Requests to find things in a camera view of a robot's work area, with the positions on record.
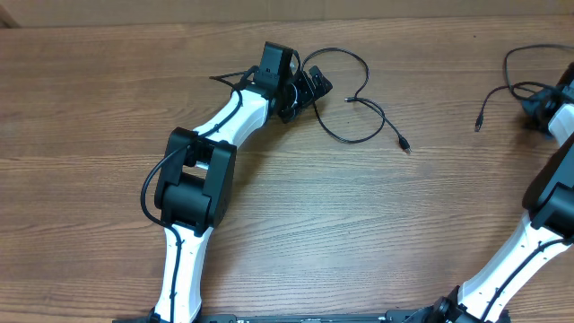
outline cable connector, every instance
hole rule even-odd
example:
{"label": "cable connector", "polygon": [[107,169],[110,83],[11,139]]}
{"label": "cable connector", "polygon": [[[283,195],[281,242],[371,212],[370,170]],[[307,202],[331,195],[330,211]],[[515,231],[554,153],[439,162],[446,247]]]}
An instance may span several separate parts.
{"label": "cable connector", "polygon": [[481,114],[479,114],[478,118],[476,119],[476,123],[474,124],[475,132],[481,131],[481,127],[483,127],[483,121],[484,121],[484,114],[481,112]]}
{"label": "cable connector", "polygon": [[409,142],[406,140],[406,138],[404,138],[403,136],[399,136],[398,144],[401,145],[401,148],[403,148],[403,151],[405,153],[411,154],[411,146],[409,145]]}

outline black joint housing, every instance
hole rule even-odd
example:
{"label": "black joint housing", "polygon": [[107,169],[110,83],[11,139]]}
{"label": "black joint housing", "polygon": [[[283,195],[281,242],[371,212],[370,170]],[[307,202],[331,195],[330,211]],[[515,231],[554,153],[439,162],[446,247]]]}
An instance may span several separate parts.
{"label": "black joint housing", "polygon": [[574,135],[532,181],[522,206],[535,229],[545,227],[563,238],[574,235]]}
{"label": "black joint housing", "polygon": [[267,41],[261,56],[261,64],[253,76],[255,85],[271,95],[282,89],[291,76],[292,55],[292,48]]}
{"label": "black joint housing", "polygon": [[[165,223],[183,223],[200,237],[222,221],[231,198],[237,147],[215,142],[197,132],[177,127],[171,132],[165,155],[188,146],[161,167],[154,203]],[[205,179],[183,172],[198,162],[209,166]]]}

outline white robotic arm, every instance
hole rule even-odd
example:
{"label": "white robotic arm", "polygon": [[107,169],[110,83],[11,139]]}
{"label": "white robotic arm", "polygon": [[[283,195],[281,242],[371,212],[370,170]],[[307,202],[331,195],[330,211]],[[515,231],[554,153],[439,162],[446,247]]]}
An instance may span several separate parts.
{"label": "white robotic arm", "polygon": [[[562,146],[574,133],[574,105],[565,104],[552,118],[549,130]],[[475,277],[466,281],[458,290],[458,304],[466,307],[466,312],[481,318],[489,308],[486,321],[496,322],[500,313],[512,296],[548,261],[566,251],[570,245],[556,243],[537,253],[517,272],[503,289],[494,304],[490,305],[494,294],[501,288],[512,273],[544,243],[560,240],[563,237],[546,227],[535,229],[531,214],[526,211],[517,229],[489,263]]]}
{"label": "white robotic arm", "polygon": [[[208,139],[215,142],[225,141],[239,148],[249,135],[263,126],[267,118],[269,100],[264,99],[260,94],[248,90],[241,91],[241,94],[243,104],[239,111],[219,131],[207,136]],[[217,115],[204,125],[194,129],[194,131],[202,134],[211,130],[216,124],[230,115],[237,106],[238,100],[239,95],[234,92],[229,103]],[[198,162],[196,166],[208,169],[208,165],[205,163]],[[179,224],[173,224],[172,227],[178,231],[183,241],[175,284],[176,290],[174,291],[177,297],[173,298],[175,302],[174,319],[171,320],[170,317],[170,296],[178,246],[176,245],[176,237],[169,229],[165,229],[167,254],[163,271],[163,286],[154,312],[159,315],[162,321],[190,323],[194,321],[201,309],[200,281],[204,268],[205,250],[213,232],[213,227],[207,228],[201,237],[195,236],[193,228]]]}

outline black cable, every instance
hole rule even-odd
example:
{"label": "black cable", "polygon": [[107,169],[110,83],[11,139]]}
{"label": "black cable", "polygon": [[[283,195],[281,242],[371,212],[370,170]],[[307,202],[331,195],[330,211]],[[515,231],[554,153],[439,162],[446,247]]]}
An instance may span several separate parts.
{"label": "black cable", "polygon": [[[512,53],[517,52],[519,50],[532,49],[532,48],[556,48],[556,49],[572,50],[572,49],[574,49],[574,46],[562,45],[562,44],[534,44],[534,45],[528,45],[528,46],[523,46],[523,47],[519,47],[519,48],[514,48],[514,49],[510,50],[508,53],[506,53],[506,55],[504,56],[504,61],[502,63],[502,71],[504,72],[504,82],[509,87],[510,94],[512,94],[512,96],[514,96],[517,100],[533,100],[533,99],[520,96],[520,95],[516,94],[516,92],[514,91],[514,88],[516,87],[516,85],[518,85],[518,83],[516,85],[512,85],[512,83],[510,82],[509,56]],[[541,83],[534,83],[534,82],[531,82],[531,83],[530,82],[524,82],[522,84],[523,85],[540,86],[540,87],[544,87],[548,90],[552,90],[553,92],[556,91],[556,92],[561,93],[561,91],[558,91],[556,89],[556,87],[551,86],[551,85],[542,84],[542,86],[541,86]]]}
{"label": "black cable", "polygon": [[511,49],[508,53],[506,53],[506,55],[504,56],[504,61],[502,62],[502,73],[504,74],[504,82],[506,83],[506,85],[499,86],[499,87],[493,89],[492,91],[490,91],[486,95],[486,99],[484,99],[483,106],[481,107],[481,112],[478,114],[478,118],[476,118],[476,122],[474,123],[474,131],[475,132],[479,132],[481,130],[481,127],[483,126],[484,107],[486,106],[486,102],[491,97],[491,95],[493,95],[495,92],[498,92],[500,90],[509,89],[510,94],[512,94],[512,96],[514,98],[516,98],[517,100],[537,101],[540,99],[525,97],[522,95],[518,95],[516,93],[516,89],[531,92],[531,93],[536,93],[536,91],[526,88],[525,85],[536,86],[539,88],[543,88],[545,90],[549,90],[553,95],[559,96],[564,101],[574,103],[574,98],[565,94],[564,92],[562,92],[562,90],[560,88],[557,88],[556,86],[551,86],[548,84],[538,83],[538,82],[529,82],[529,81],[512,84],[512,82],[510,81],[510,73],[509,73],[509,56],[512,55],[512,53],[517,52],[519,50],[531,49],[531,48],[557,48],[557,49],[571,50],[571,49],[574,49],[574,46],[561,45],[561,44],[534,44],[534,45],[528,45],[528,46],[523,46],[523,47],[519,47],[519,48],[514,48],[514,49]]}
{"label": "black cable", "polygon": [[302,62],[302,66],[301,66],[301,70],[305,70],[305,65],[307,64],[307,62],[314,58],[317,57],[320,54],[324,54],[324,53],[328,53],[328,52],[342,52],[344,54],[350,55],[353,58],[355,58],[356,60],[358,60],[364,67],[365,69],[365,82],[361,85],[361,87],[359,87],[359,89],[354,93],[354,95],[352,97],[349,98],[345,98],[345,102],[359,102],[362,103],[363,105],[365,105],[366,107],[372,109],[373,111],[375,111],[377,114],[379,114],[382,118],[382,122],[380,127],[375,130],[374,133],[372,133],[371,135],[368,135],[364,138],[361,139],[347,139],[347,138],[343,138],[337,134],[335,134],[333,131],[331,131],[326,125],[325,123],[323,123],[323,120],[321,119],[321,116],[319,115],[319,111],[317,109],[317,104],[315,103],[315,100],[312,101],[313,103],[313,109],[315,110],[315,116],[317,117],[317,121],[319,123],[319,125],[321,125],[321,127],[323,128],[323,130],[325,130],[325,132],[327,132],[330,136],[332,136],[333,138],[335,138],[336,140],[342,142],[342,143],[346,143],[346,144],[358,144],[358,143],[363,143],[366,142],[367,140],[371,139],[372,137],[374,137],[375,135],[377,135],[382,129],[383,126],[385,125],[385,122],[387,122],[391,128],[396,132],[396,135],[398,136],[398,142],[401,146],[401,148],[407,152],[410,153],[411,152],[411,146],[409,145],[408,141],[406,140],[406,138],[404,138],[401,133],[398,131],[398,129],[388,121],[388,118],[385,116],[385,112],[384,110],[373,100],[370,99],[366,99],[366,98],[360,98],[359,97],[359,93],[365,88],[365,86],[367,86],[367,83],[369,82],[369,78],[370,78],[370,70],[369,70],[369,66],[367,65],[367,62],[364,61],[364,59],[362,59],[360,56],[358,56],[357,54],[351,52],[348,49],[344,49],[344,48],[322,48],[319,50],[316,50],[314,52],[312,52],[311,54],[309,54],[307,57],[305,57],[305,59]]}
{"label": "black cable", "polygon": [[161,169],[161,167],[163,166],[164,163],[166,163],[167,161],[169,161],[173,156],[175,156],[177,153],[181,152],[184,149],[188,149],[189,146],[188,145],[184,145],[179,147],[178,149],[176,149],[175,151],[171,152],[170,154],[168,154],[167,156],[163,157],[163,159],[157,163],[157,165],[155,165],[155,167],[152,168],[152,171],[150,171],[150,174],[147,176],[147,178],[145,178],[145,182],[143,183],[142,186],[142,192],[140,194],[140,205],[142,206],[142,211],[143,214],[145,214],[145,216],[150,219],[153,223],[156,223],[166,229],[168,229],[169,231],[171,231],[171,233],[173,233],[173,235],[176,237],[176,246],[178,247],[178,251],[176,253],[176,264],[175,267],[173,268],[173,276],[171,277],[171,294],[170,294],[170,323],[173,323],[174,320],[174,314],[175,314],[175,290],[176,290],[176,281],[178,278],[178,268],[179,268],[179,258],[181,257],[181,237],[179,236],[179,233],[177,230],[175,230],[173,228],[173,226],[171,226],[170,224],[165,223],[164,221],[158,220],[157,218],[155,218],[150,211],[148,210],[146,204],[145,204],[145,194],[147,193],[147,188],[150,186],[150,182],[153,179],[153,176],[155,175],[155,173],[158,172],[158,170]]}
{"label": "black cable", "polygon": [[[221,129],[231,118],[233,118],[233,116],[239,111],[239,108],[241,108],[241,105],[243,104],[243,96],[241,95],[241,91],[233,83],[231,83],[227,80],[224,80],[224,78],[243,74],[244,77],[247,79],[247,77],[249,77],[254,72],[255,72],[255,69],[253,69],[253,67],[252,67],[246,72],[237,72],[237,73],[231,73],[231,74],[225,74],[225,75],[211,76],[210,77],[210,79],[212,79],[212,80],[215,80],[215,81],[229,85],[231,87],[231,89],[233,89],[233,91],[235,91],[238,94],[239,99],[238,99],[237,106],[227,117],[225,117],[220,123],[216,124],[210,130],[202,133],[200,135],[200,137],[207,137],[207,136],[212,135],[212,134],[216,133],[217,131],[219,131],[219,129]],[[171,277],[170,323],[174,322],[175,297],[176,297],[175,290],[176,290],[176,281],[178,279],[179,259],[181,258],[181,244],[183,243],[183,241],[181,240],[181,237],[179,236],[178,231],[175,230],[171,224],[165,223],[162,220],[158,220],[156,217],[154,217],[150,213],[150,210],[148,210],[147,205],[145,203],[145,195],[147,193],[147,188],[150,186],[150,183],[152,182],[153,176],[155,176],[155,174],[161,169],[161,167],[167,161],[169,161],[173,156],[180,153],[182,150],[184,150],[184,149],[186,150],[189,148],[190,148],[189,145],[181,146],[178,149],[176,149],[175,151],[168,154],[167,156],[163,157],[163,159],[161,159],[161,161],[158,162],[152,168],[152,170],[150,171],[148,176],[145,178],[145,181],[143,182],[143,185],[142,185],[142,191],[140,193],[140,205],[142,207],[143,214],[145,214],[145,216],[148,219],[150,219],[150,221],[152,221],[153,223],[156,223],[156,224],[168,229],[169,231],[171,231],[173,233],[173,235],[176,237],[176,246],[178,247],[178,251],[176,253],[176,263],[175,263],[175,267],[173,268],[173,276]]]}
{"label": "black cable", "polygon": [[486,309],[484,310],[483,316],[481,317],[481,322],[484,322],[486,320],[486,317],[488,317],[488,313],[491,311],[492,306],[494,305],[494,302],[496,300],[498,300],[498,298],[502,295],[502,293],[504,292],[504,289],[510,284],[510,282],[512,282],[512,280],[514,279],[514,277],[516,277],[516,275],[518,275],[518,273],[520,273],[520,271],[526,266],[528,265],[528,263],[539,253],[544,252],[544,250],[552,245],[555,245],[557,243],[564,243],[566,245],[570,245],[572,244],[572,242],[574,242],[574,238],[568,238],[568,239],[557,239],[557,240],[552,240],[543,244],[540,244],[538,246],[538,248],[536,248],[532,253],[530,253],[530,255],[528,255],[528,257],[526,257],[526,259],[524,259],[524,261],[520,264],[520,266],[518,266],[518,268],[516,268],[512,274],[510,274],[510,276],[504,281],[504,283],[502,283],[502,285],[496,290],[496,292],[494,293],[494,295],[492,295],[491,301],[488,303],[488,306],[486,307]]}

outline wooden table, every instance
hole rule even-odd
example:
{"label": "wooden table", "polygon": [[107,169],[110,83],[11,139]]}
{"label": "wooden table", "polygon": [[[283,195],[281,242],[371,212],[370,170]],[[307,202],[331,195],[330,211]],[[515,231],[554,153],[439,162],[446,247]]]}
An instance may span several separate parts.
{"label": "wooden table", "polygon": [[[230,211],[212,236],[204,313],[369,313],[418,308],[472,277],[514,231],[555,143],[522,128],[502,84],[512,48],[574,43],[562,17],[229,23],[0,31],[0,320],[109,322],[161,289],[163,231],[140,210],[170,131],[208,120],[230,89],[207,76],[257,65],[264,42],[330,46],[371,67],[364,96],[390,128],[340,144],[312,110],[241,147]],[[556,83],[572,53],[516,53],[515,80]],[[361,67],[314,62],[333,82],[325,122],[349,137],[379,118],[343,102]],[[574,320],[574,253],[512,300],[515,322]]]}

